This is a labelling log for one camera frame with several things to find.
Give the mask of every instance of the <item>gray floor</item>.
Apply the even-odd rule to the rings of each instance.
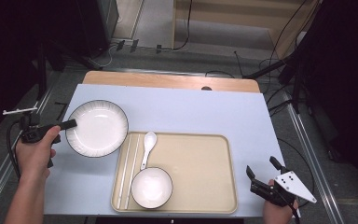
[[[248,29],[247,38],[254,40],[254,44],[243,44],[235,46],[221,46],[219,40],[224,38],[219,35],[211,35],[215,40],[208,42],[208,46],[213,48],[203,47],[203,44],[198,44],[199,39],[202,40],[202,34],[194,34],[194,38],[191,38],[191,42],[186,46],[187,50],[184,51],[164,51],[157,54],[152,49],[138,48],[135,52],[130,53],[130,48],[125,47],[123,50],[116,51],[115,48],[110,50],[110,54],[106,52],[100,58],[94,61],[100,64],[108,64],[104,70],[117,70],[117,69],[141,69],[141,70],[157,70],[157,71],[171,71],[179,73],[197,73],[203,76],[206,72],[212,70],[220,70],[228,72],[234,75],[236,78],[240,77],[240,69],[237,65],[235,55],[232,53],[233,49],[240,52],[240,62],[242,72],[245,75],[256,72],[261,67],[268,65],[269,62],[262,62],[262,60],[269,58],[270,51],[272,49],[272,43],[268,42],[268,38],[263,34],[262,30]],[[140,39],[142,39],[140,33],[136,33]],[[55,85],[50,83],[52,86],[51,96],[48,98],[48,102],[44,113],[42,114],[42,120],[44,123],[51,123],[56,121],[60,115],[61,107],[55,105],[55,102],[69,103],[71,96],[76,88],[77,83],[81,83],[83,77],[87,73],[82,65],[68,59],[67,66],[64,72],[50,72],[50,80],[57,78]],[[261,77],[257,80],[260,89],[265,93],[266,99],[270,97],[277,89],[280,88],[280,84],[277,81],[276,76],[279,75],[279,71],[272,73],[272,78]],[[225,75],[214,75],[219,77],[227,77]],[[290,93],[291,86],[288,86],[287,91]],[[29,107],[34,105],[34,98],[37,94],[37,88],[31,89],[27,95],[19,102],[19,107]],[[279,104],[284,101],[284,97],[287,93],[280,91],[272,100],[269,102],[268,107]],[[299,140],[295,125],[291,119],[290,106],[285,107],[282,111],[271,117],[276,135],[278,138],[286,141],[295,147],[302,155],[304,155],[304,149]],[[326,182],[329,188],[332,190],[333,195],[337,201],[340,214],[346,223],[358,223],[358,170],[352,165],[347,163],[336,163],[330,161],[326,153],[326,144],[322,139],[317,126],[311,116],[308,115],[307,108],[304,105],[300,105],[300,118],[306,128],[307,135],[310,139],[312,147],[315,151],[316,157],[322,168]],[[9,123],[16,119],[15,117],[7,117],[0,125],[0,165],[6,156],[6,142],[5,134],[6,128]],[[328,213],[326,212],[324,200],[321,198],[321,192],[313,183],[311,178],[311,172],[308,169],[306,162],[286,143],[279,141],[282,148],[282,154],[284,157],[285,164],[288,168],[293,169],[304,181],[309,189],[315,188],[314,195],[318,202],[316,204],[306,204],[301,207],[301,222],[302,223],[330,223]],[[12,174],[2,188],[0,193],[0,223],[3,222],[7,207],[11,201],[14,190],[16,189],[16,178]],[[90,217],[87,223],[94,223],[96,217]],[[48,216],[45,217],[45,223],[84,223],[84,217],[65,217],[65,216]],[[246,218],[244,223],[262,223],[261,218]]]

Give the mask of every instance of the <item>white bowl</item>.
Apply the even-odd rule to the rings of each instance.
[[[69,119],[77,126],[66,130],[69,145],[87,157],[102,157],[124,142],[129,123],[124,111],[109,101],[96,100],[78,107]]]
[[[144,208],[158,208],[172,195],[171,177],[160,168],[147,168],[133,178],[131,193],[133,199]]]

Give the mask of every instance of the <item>beige tray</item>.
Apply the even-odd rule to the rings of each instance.
[[[144,209],[133,200],[131,181],[140,172],[145,133],[129,133],[118,158],[111,201],[115,210],[229,214],[237,209],[231,156],[228,140],[224,136],[182,133],[156,135],[158,141],[149,154],[147,167],[162,168],[171,176],[171,198],[157,209]]]

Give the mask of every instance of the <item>floor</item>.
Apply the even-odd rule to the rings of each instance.
[[[252,74],[269,64],[269,61],[264,60],[270,58],[273,44],[266,30],[219,24],[212,26],[210,23],[205,22],[190,23],[190,41],[181,51],[167,51],[157,54],[155,50],[156,45],[169,46],[171,44],[172,36],[168,32],[172,25],[172,18],[168,11],[171,8],[170,2],[166,0],[144,0],[136,29],[127,33],[130,34],[127,37],[124,36],[123,38],[121,36],[117,40],[114,40],[114,42],[117,42],[119,39],[126,39],[124,49],[120,51],[111,49],[93,61],[106,64],[105,70],[140,69],[143,71],[174,71],[201,76],[207,71],[219,70],[230,73],[234,77],[241,76],[237,58],[233,53],[234,50],[240,56],[241,71],[244,74]],[[176,23],[178,27],[186,27],[185,21],[177,21]],[[167,32],[158,32],[158,27]],[[230,36],[224,36],[225,33],[230,33]],[[186,37],[186,29],[178,30],[177,36],[179,37],[175,45],[180,46]],[[139,39],[138,48],[135,52],[131,52],[131,42],[133,39]],[[71,94],[76,88],[76,84],[81,83],[86,72],[87,70],[82,65],[68,60],[67,67],[63,73],[49,73],[52,94],[47,99],[46,109],[43,113],[45,122],[53,122],[57,119],[61,108],[55,102],[70,102]],[[263,76],[257,80],[261,91],[265,93],[266,102],[274,95],[268,102],[268,108],[278,105],[287,99],[287,97],[290,97],[290,85],[285,91],[278,91],[281,85],[276,79],[277,75],[279,75],[279,70],[274,71],[271,76]],[[227,77],[223,73],[218,73],[214,76]],[[19,102],[19,107],[32,106],[36,94],[37,88],[30,90]],[[313,118],[308,114],[308,108],[301,104],[299,115],[294,114],[291,108],[291,106],[283,106],[272,110],[271,121],[279,139],[286,166],[295,170],[309,189],[314,189],[314,195],[319,201],[317,204],[305,204],[305,202],[300,201],[300,204],[303,205],[300,209],[302,215],[301,222],[358,223],[358,170],[350,164],[331,161],[326,153],[326,144],[318,131],[318,127]],[[2,150],[0,152],[0,165],[6,156],[4,136],[6,127],[11,120],[6,119],[0,125],[0,150]],[[301,133],[297,129],[298,123],[296,121],[300,121],[299,126],[304,127],[304,133]],[[301,139],[304,138],[304,135],[310,142],[308,145],[304,144],[303,139]],[[309,170],[307,164],[310,163],[310,160],[307,153],[305,153],[309,149],[313,150],[317,158],[317,164],[313,165],[321,169],[320,173],[315,174]],[[0,223],[2,223],[5,216],[16,188],[17,180],[11,174],[8,180],[4,179],[1,181],[7,183],[3,188],[0,188]],[[318,182],[325,182],[326,185],[318,184]],[[326,190],[331,191],[334,202],[337,204],[326,204],[324,202],[323,196]],[[331,214],[329,207],[335,205],[338,208],[338,214]],[[113,221],[113,223],[129,223],[128,220]],[[200,223],[211,223],[211,220],[199,221]],[[96,217],[65,216],[46,216],[44,222],[58,224],[108,223],[106,220],[97,219]],[[155,220],[153,223],[168,222],[170,220]],[[240,223],[243,222],[262,223],[262,220],[257,217],[246,218],[240,221]],[[145,223],[145,220],[133,220],[131,223]]]

